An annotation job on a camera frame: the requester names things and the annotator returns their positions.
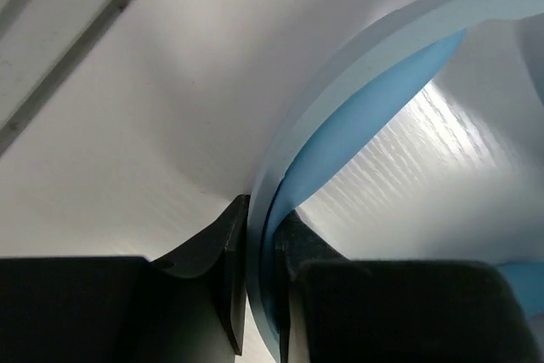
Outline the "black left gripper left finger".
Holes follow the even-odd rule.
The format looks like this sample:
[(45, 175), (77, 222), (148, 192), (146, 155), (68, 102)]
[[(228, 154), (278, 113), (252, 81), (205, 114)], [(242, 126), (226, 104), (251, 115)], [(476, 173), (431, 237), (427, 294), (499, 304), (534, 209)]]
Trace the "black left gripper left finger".
[(249, 199), (149, 260), (3, 258), (4, 362), (232, 362), (246, 312)]

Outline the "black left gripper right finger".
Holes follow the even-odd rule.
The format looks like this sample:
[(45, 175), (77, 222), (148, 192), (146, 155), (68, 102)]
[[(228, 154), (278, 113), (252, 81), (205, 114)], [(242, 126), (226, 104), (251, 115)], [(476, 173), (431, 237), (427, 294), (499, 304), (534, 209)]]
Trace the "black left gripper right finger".
[(513, 288), (488, 264), (350, 260), (296, 213), (275, 232), (283, 362), (532, 362)]

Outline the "light blue headphones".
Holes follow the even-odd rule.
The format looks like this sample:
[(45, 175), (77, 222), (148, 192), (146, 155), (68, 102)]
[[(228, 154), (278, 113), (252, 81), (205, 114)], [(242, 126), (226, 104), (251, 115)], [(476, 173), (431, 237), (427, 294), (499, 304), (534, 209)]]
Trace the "light blue headphones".
[(464, 37), (543, 16), (543, 0), (415, 0), (360, 31), (319, 70), (270, 142), (248, 217), (250, 305), (280, 354), (272, 240), (281, 220), (328, 182), (439, 73)]

